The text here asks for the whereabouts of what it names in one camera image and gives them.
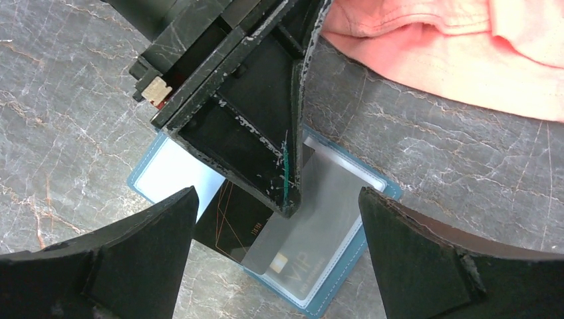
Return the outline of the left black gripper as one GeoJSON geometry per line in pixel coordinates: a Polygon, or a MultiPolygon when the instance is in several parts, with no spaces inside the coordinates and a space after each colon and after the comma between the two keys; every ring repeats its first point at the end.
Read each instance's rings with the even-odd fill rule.
{"type": "Polygon", "coordinates": [[[274,212],[301,204],[305,80],[330,1],[109,1],[151,45],[152,125],[274,212]]]}

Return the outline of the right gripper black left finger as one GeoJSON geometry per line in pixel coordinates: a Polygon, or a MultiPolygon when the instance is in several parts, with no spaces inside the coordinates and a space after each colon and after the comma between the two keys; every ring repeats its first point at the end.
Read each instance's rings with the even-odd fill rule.
{"type": "Polygon", "coordinates": [[[193,187],[93,232],[1,256],[2,318],[171,318],[199,199],[193,187]]]}

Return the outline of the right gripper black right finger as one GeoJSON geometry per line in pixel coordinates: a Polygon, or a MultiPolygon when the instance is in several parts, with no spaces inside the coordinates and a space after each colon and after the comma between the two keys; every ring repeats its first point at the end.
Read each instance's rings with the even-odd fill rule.
{"type": "Polygon", "coordinates": [[[563,317],[563,255],[479,237],[371,187],[358,205],[388,318],[563,317]]]}

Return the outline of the blue card holder wallet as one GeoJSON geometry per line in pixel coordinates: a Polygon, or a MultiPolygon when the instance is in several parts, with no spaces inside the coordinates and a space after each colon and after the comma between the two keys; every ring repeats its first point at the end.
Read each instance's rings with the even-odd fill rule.
{"type": "Polygon", "coordinates": [[[360,190],[371,186],[393,199],[402,191],[311,128],[303,131],[301,174],[302,204],[284,218],[159,133],[127,183],[151,203],[194,187],[200,199],[195,241],[306,317],[320,318],[367,247],[360,190]]]}

